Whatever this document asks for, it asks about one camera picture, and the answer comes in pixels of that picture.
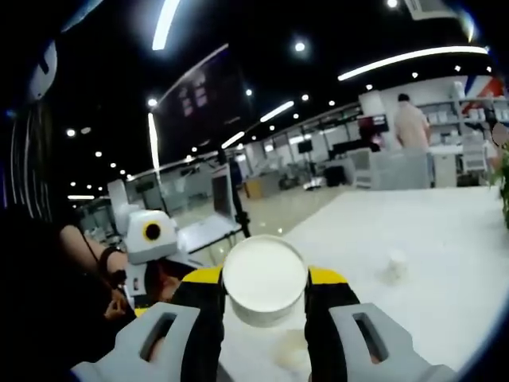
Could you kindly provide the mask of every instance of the black hair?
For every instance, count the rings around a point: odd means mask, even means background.
[[[410,97],[408,96],[408,94],[401,93],[400,95],[398,95],[398,101],[399,102],[402,102],[402,101],[410,102]]]

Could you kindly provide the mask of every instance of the white round container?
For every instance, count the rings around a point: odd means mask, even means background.
[[[279,237],[252,236],[237,244],[223,265],[223,282],[237,317],[252,326],[284,320],[304,292],[308,268]]]

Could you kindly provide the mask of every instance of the white wall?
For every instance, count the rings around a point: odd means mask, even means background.
[[[477,76],[467,96],[478,96],[491,76]],[[441,102],[451,99],[453,84],[457,81],[464,86],[467,76],[450,76],[433,80],[416,81],[380,91],[368,92],[359,96],[360,106],[365,115],[387,114],[390,132],[384,135],[390,147],[399,147],[394,136],[394,116],[398,110],[398,95],[406,93],[416,106],[430,102]]]

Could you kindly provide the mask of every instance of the black ceiling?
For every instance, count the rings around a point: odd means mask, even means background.
[[[253,120],[283,101],[298,101],[304,93],[311,100],[297,102],[302,118],[328,110],[330,99],[337,106],[355,101],[367,83],[388,88],[410,82],[413,71],[419,72],[419,80],[453,75],[455,64],[462,66],[462,74],[484,74],[489,63],[489,57],[429,57],[340,83],[339,74],[374,60],[467,44],[457,21],[413,21],[402,4],[390,10],[383,0],[186,0],[179,5],[166,49],[154,52],[152,38],[162,3],[104,0],[57,39],[58,72],[49,103],[63,138],[62,174],[68,181],[96,189],[121,168],[132,174],[149,169],[147,99],[161,96],[224,43],[239,62],[245,86],[254,92]],[[306,43],[305,54],[293,50],[299,40]],[[278,129],[294,124],[291,114],[257,127],[259,135],[269,134],[268,124]],[[68,139],[68,127],[92,131]],[[190,150],[195,143],[176,144]],[[94,157],[96,150],[103,152],[102,158]],[[109,162],[118,167],[111,169]]]

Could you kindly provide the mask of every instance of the white cup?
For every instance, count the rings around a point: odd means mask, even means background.
[[[283,239],[252,236],[237,244],[223,265],[223,282],[231,306],[252,326],[277,325],[288,317],[304,293],[308,268]]]

